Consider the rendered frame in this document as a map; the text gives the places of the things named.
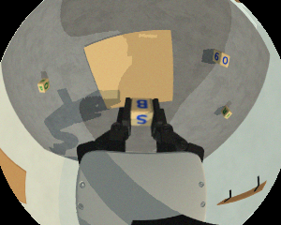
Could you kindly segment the wooden letter block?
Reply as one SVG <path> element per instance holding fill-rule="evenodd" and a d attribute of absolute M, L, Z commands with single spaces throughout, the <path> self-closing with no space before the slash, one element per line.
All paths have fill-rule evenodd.
<path fill-rule="evenodd" d="M 151 126 L 154 115 L 151 98 L 133 97 L 131 100 L 131 126 Z"/>
<path fill-rule="evenodd" d="M 39 92 L 45 93 L 50 88 L 49 79 L 42 79 L 37 85 Z"/>
<path fill-rule="evenodd" d="M 230 111 L 230 109 L 225 105 L 225 107 L 221 110 L 221 113 L 223 114 L 223 116 L 225 118 L 229 118 L 232 114 L 232 112 Z"/>
<path fill-rule="evenodd" d="M 229 55 L 214 49 L 213 61 L 215 61 L 218 65 L 227 68 L 229 65 Z"/>

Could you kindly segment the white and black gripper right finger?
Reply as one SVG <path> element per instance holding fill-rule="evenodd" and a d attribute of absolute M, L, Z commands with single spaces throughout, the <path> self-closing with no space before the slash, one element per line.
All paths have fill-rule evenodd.
<path fill-rule="evenodd" d="M 167 124 L 164 109 L 160 109 L 158 98 L 154 98 L 152 101 L 154 115 L 151 133 L 152 137 L 156 140 L 156 152 L 192 152 L 197 154 L 201 162 L 203 162 L 204 149 L 194 143 L 188 143 L 184 138 L 175 133 L 172 125 Z"/>

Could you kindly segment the tan flat mat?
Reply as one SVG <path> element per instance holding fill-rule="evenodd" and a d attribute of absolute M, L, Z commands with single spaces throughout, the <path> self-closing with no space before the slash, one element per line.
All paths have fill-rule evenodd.
<path fill-rule="evenodd" d="M 126 98 L 172 101 L 170 30 L 110 37 L 84 47 L 84 51 L 107 109 L 125 107 Z"/>

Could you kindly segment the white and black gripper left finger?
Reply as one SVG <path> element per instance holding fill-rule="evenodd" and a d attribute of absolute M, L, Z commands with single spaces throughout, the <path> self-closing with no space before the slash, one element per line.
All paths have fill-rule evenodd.
<path fill-rule="evenodd" d="M 96 138 L 95 141 L 85 142 L 77 146 L 77 155 L 79 165 L 84 154 L 96 151 L 126 151 L 126 140 L 131 132 L 131 100 L 132 98 L 126 97 L 125 107 L 120 107 L 117 121 L 111 125 L 111 129 Z"/>

